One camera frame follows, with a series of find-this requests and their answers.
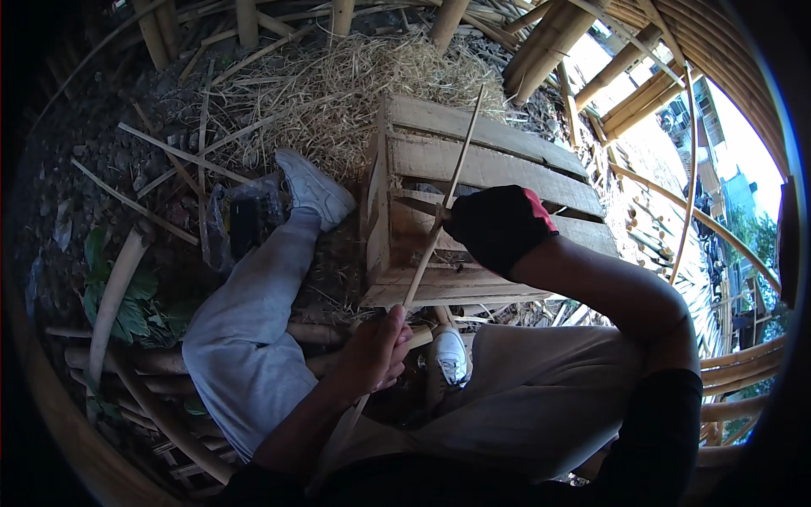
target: hay pile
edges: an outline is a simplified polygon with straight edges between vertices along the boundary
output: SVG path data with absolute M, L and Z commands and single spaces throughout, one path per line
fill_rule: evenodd
M 501 76 L 464 46 L 452 46 L 441 58 L 421 32 L 352 35 L 331 49 L 288 45 L 283 54 L 261 58 L 212 90 L 209 128 L 216 126 L 218 137 L 310 101 L 354 92 L 287 114 L 223 146 L 210 160 L 262 176 L 274 170 L 276 148 L 287 147 L 338 182 L 357 181 L 382 92 L 472 110 L 482 83 L 483 114 L 503 122 Z

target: black glove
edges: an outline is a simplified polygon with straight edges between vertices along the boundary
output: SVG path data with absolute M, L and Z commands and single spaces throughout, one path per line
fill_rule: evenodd
M 442 226 L 476 262 L 508 280 L 519 259 L 559 234 L 535 192 L 518 185 L 458 197 Z

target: bamboo wall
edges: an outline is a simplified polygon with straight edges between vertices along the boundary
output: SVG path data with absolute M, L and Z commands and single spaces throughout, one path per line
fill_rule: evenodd
M 714 0 L 653 0 L 653 3 L 684 56 L 738 106 L 786 178 L 788 162 L 782 127 L 766 81 L 749 45 L 721 6 Z M 636 29 L 650 23 L 635 0 L 613 0 L 607 13 Z

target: leg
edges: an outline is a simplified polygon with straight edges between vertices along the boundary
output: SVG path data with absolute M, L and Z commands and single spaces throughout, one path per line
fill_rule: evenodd
M 484 326 L 468 385 L 408 435 L 422 453 L 548 479 L 571 471 L 619 430 L 641 371 L 612 328 Z
M 320 224 L 314 209 L 293 209 L 200 307 L 183 341 L 206 408 L 246 460 L 317 382 L 285 328 Z

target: plastic bag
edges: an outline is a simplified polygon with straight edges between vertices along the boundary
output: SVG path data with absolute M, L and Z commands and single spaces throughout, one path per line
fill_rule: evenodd
M 261 230 L 263 242 L 273 229 L 285 223 L 279 200 L 279 173 L 244 183 L 239 187 L 225 188 L 217 184 L 211 191 L 205 215 L 205 227 L 200 238 L 203 260 L 214 270 L 229 275 L 235 262 L 231 255 L 230 205 L 233 200 L 253 199 L 259 205 L 260 219 L 265 227 Z

